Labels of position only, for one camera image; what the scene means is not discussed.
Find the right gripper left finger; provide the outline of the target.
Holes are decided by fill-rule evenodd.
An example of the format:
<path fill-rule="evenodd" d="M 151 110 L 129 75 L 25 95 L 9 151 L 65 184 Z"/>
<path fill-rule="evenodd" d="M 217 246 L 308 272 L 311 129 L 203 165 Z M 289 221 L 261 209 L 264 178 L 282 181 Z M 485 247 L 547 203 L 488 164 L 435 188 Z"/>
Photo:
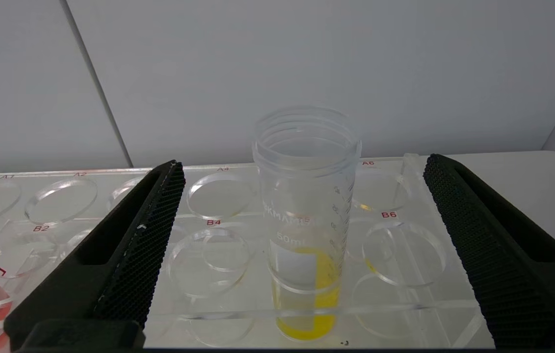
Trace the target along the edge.
<path fill-rule="evenodd" d="M 4 320 L 13 352 L 137 352 L 185 189 L 155 167 Z"/>

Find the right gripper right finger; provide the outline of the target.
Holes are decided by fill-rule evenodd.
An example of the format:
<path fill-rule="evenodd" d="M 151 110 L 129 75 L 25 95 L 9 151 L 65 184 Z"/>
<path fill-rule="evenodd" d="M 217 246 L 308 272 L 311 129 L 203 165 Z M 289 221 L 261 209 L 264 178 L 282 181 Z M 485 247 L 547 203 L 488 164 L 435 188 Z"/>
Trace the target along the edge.
<path fill-rule="evenodd" d="M 555 239 L 440 154 L 424 181 L 498 349 L 555 349 Z"/>

